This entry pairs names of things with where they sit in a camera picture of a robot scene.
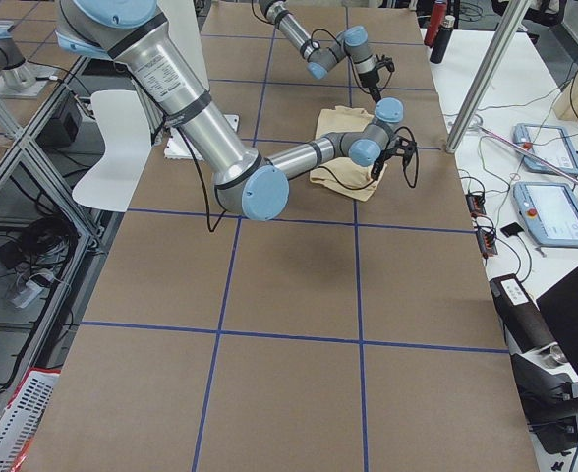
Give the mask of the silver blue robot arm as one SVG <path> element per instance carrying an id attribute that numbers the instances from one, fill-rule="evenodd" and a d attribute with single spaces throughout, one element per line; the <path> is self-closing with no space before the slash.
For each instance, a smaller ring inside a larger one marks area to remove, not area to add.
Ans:
<path id="1" fill-rule="evenodd" d="M 333 46 L 322 49 L 283 2 L 261 1 L 259 8 L 300 51 L 314 77 L 323 78 L 343 59 L 352 62 L 376 104 L 364 130 L 328 133 L 263 157 L 243 144 L 213 103 L 209 90 L 171 40 L 167 16 L 154 1 L 61 1 L 56 34 L 59 46 L 70 52 L 126 66 L 165 114 L 168 125 L 211 168 L 217 203 L 228 212 L 266 221 L 285 209 L 290 179 L 334 158 L 348 157 L 362 167 L 381 169 L 403 145 L 396 130 L 403 105 L 380 95 L 378 71 L 391 69 L 393 63 L 388 57 L 376 58 L 363 27 L 345 30 L 334 38 Z"/>
<path id="2" fill-rule="evenodd" d="M 390 75 L 393 60 L 373 53 L 366 29 L 354 26 L 338 34 L 326 29 L 307 30 L 285 6 L 284 1 L 252 1 L 254 15 L 264 23 L 276 27 L 299 51 L 307 62 L 307 70 L 317 80 L 325 78 L 339 63 L 347 59 L 353 67 L 353 77 L 360 90 L 374 103 L 381 100 L 379 71 Z"/>

